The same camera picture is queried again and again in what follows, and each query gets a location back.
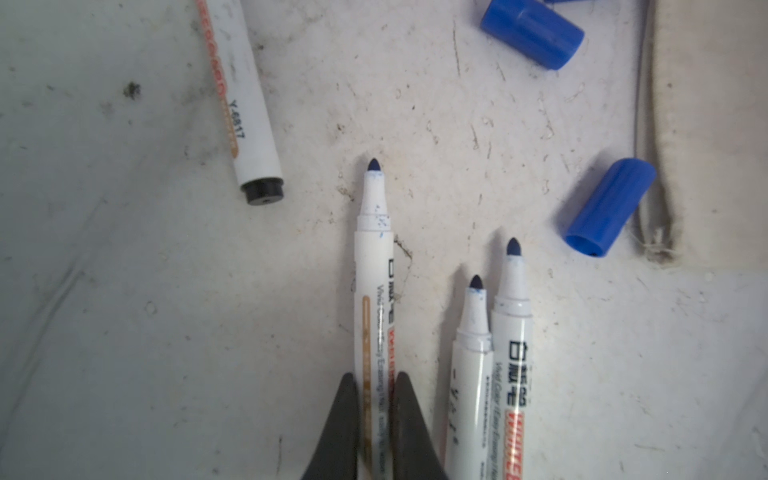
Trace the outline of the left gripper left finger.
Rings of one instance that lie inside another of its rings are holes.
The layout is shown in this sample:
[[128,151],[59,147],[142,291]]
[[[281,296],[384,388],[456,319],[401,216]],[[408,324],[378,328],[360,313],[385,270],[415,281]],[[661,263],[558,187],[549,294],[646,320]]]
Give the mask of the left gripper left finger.
[[302,480],[355,480],[358,478],[360,405],[351,372],[339,383],[312,458]]

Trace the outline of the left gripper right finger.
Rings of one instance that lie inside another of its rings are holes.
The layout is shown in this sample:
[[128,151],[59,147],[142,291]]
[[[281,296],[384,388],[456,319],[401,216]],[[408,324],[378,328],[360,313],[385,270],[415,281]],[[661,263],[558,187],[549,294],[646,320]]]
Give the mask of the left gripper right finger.
[[409,375],[399,372],[390,408],[393,479],[446,480]]

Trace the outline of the whiteboard marker black end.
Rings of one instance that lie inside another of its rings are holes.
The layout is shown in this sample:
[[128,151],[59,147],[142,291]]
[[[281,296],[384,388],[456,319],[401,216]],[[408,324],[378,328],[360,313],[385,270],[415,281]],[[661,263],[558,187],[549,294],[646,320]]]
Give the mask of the whiteboard marker black end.
[[283,198],[283,173],[242,5],[197,0],[235,177],[250,205]]

